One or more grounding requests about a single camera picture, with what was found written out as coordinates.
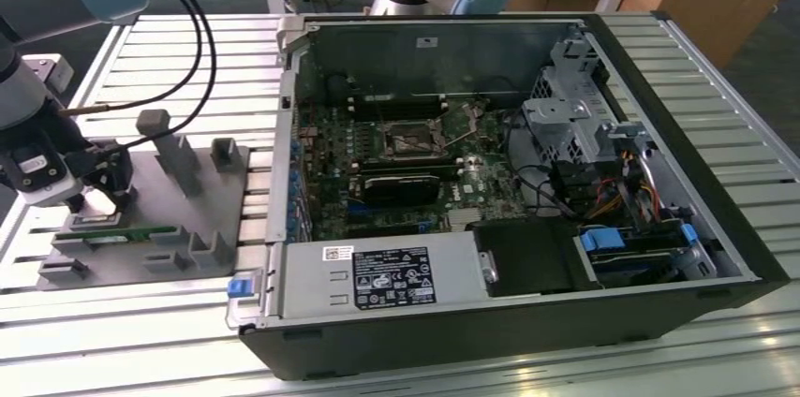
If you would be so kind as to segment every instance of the white label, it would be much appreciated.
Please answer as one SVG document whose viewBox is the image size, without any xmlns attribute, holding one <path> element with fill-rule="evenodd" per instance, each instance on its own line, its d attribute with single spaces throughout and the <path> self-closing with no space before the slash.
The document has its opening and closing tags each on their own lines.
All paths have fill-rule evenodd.
<svg viewBox="0 0 800 397">
<path fill-rule="evenodd" d="M 322 250 L 322 261 L 337 261 L 338 259 L 353 259 L 352 245 L 330 245 Z"/>
<path fill-rule="evenodd" d="M 26 160 L 23 163 L 17 165 L 21 170 L 27 174 L 31 174 L 39 169 L 45 169 L 49 166 L 49 160 L 45 155 L 35 156 L 31 160 Z"/>
<path fill-rule="evenodd" d="M 419 287 L 417 289 L 409 289 L 409 295 L 413 294 L 416 296 L 431 296 L 433 293 L 435 289 L 432 287 Z"/>
<path fill-rule="evenodd" d="M 125 236 L 105 236 L 102 238 L 89 238 L 87 243 L 90 243 L 90 244 L 127 243 L 127 238 Z"/>
<path fill-rule="evenodd" d="M 436 37 L 417 38 L 419 49 L 436 48 L 440 45 L 440 39 Z"/>
</svg>

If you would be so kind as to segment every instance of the metal workbench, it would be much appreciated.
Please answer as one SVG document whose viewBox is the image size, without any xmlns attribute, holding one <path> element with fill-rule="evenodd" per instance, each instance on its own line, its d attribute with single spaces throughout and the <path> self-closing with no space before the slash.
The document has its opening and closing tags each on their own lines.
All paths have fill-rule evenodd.
<svg viewBox="0 0 800 397">
<path fill-rule="evenodd" d="M 282 382 L 225 324 L 226 278 L 38 292 L 38 268 L 63 208 L 17 201 L 0 230 L 0 394 L 206 395 L 786 395 L 800 392 L 800 165 L 671 22 L 606 16 L 656 93 L 794 281 L 748 306 L 718 312 L 662 339 L 317 382 Z M 194 146 L 232 136 L 252 146 L 238 269 L 264 262 L 273 112 L 278 108 L 270 15 L 221 15 L 220 85 L 186 129 Z M 194 54 L 185 16 L 111 29 L 77 106 L 166 90 Z M 208 70 L 165 107 L 182 119 Z M 632 119 L 635 110 L 620 97 Z M 137 138 L 138 110 L 89 115 L 90 137 Z M 424 355 L 424 346 L 419 348 Z"/>
</svg>

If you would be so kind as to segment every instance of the sticker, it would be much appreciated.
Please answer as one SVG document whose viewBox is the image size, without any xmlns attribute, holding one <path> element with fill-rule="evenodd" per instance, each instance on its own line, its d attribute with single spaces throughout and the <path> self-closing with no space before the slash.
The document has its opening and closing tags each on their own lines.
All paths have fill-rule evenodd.
<svg viewBox="0 0 800 397">
<path fill-rule="evenodd" d="M 127 243 L 129 239 L 125 236 L 103 236 L 99 238 L 85 238 L 90 244 L 119 244 Z"/>
<path fill-rule="evenodd" d="M 352 245 L 329 245 L 322 250 L 322 261 L 337 261 L 353 257 Z"/>
<path fill-rule="evenodd" d="M 352 252 L 356 306 L 376 310 L 437 302 L 428 247 Z"/>
<path fill-rule="evenodd" d="M 417 38 L 417 48 L 436 48 L 440 45 L 440 39 L 436 37 Z"/>
</svg>

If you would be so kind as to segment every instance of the barcode sticker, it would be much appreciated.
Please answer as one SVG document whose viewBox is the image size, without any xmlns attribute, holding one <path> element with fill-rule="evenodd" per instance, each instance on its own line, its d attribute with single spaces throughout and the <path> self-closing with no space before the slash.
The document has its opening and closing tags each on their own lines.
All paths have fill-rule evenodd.
<svg viewBox="0 0 800 397">
<path fill-rule="evenodd" d="M 329 245 L 322 250 L 322 261 L 337 261 L 353 258 L 352 245 Z"/>
</svg>

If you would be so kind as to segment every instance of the blue drive bracket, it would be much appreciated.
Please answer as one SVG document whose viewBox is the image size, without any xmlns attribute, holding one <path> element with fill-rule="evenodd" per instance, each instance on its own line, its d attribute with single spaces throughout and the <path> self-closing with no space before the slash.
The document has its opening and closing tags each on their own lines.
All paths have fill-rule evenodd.
<svg viewBox="0 0 800 397">
<path fill-rule="evenodd" d="M 624 249 L 626 241 L 616 228 L 591 228 L 580 235 L 580 242 L 587 252 L 607 249 Z"/>
</svg>

